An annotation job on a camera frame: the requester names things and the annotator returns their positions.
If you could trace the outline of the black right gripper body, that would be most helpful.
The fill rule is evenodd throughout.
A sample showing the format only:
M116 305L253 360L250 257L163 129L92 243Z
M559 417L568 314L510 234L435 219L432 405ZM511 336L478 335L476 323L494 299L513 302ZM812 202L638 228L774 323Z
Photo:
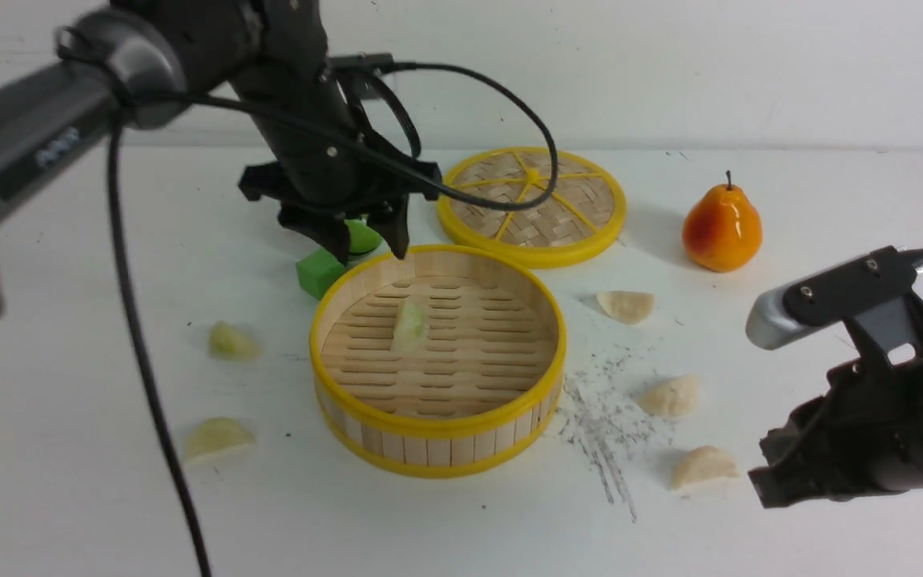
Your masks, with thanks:
M748 478L767 509L923 489L923 359L828 372L828 392L792 410L760 441Z

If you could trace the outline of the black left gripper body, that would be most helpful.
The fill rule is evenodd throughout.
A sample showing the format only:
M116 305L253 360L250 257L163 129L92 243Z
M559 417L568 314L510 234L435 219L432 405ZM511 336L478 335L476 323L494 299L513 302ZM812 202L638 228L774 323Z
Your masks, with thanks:
M405 129L410 152L404 153L377 134L362 105L367 91L389 104ZM281 204L285 227L317 227L347 216L373 215L377 222L403 219L407 196L438 197L439 165L420 160L421 141L410 117L387 84L369 71L320 71L307 78L292 71L244 71L238 77L242 103L267 114L252 120L274 160L247 167L239 188L247 200L268 197ZM412 180L380 167L351 147L309 135L268 116L273 112L303 119L343 136L421 176Z

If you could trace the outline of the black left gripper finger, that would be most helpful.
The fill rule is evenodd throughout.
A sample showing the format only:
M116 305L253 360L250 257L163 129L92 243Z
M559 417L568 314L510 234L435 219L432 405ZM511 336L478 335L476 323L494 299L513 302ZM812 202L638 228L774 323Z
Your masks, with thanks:
M406 259L409 248L407 197L397 197L382 205L382 238L397 260Z
M341 265L347 265L351 253L351 234L344 220L337 218L307 218L301 234L315 241Z

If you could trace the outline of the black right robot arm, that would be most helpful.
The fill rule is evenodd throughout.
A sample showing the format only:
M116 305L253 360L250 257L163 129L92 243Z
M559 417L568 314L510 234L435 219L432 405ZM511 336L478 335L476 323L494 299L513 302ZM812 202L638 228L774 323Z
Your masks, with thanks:
M882 370L854 364L760 441L748 472L765 508L847 502L923 489L923 358Z

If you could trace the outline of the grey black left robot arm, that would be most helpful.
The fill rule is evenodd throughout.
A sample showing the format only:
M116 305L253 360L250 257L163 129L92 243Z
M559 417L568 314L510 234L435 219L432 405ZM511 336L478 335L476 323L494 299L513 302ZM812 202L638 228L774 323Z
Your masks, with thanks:
M331 58L315 1L111 1L59 30L56 52L0 88L0 223L113 127L166 127L224 83L275 157L246 167L246 200L278 201L282 227L338 260L362 216L403 258L408 198L439 197L438 165L378 135L354 95L391 56Z

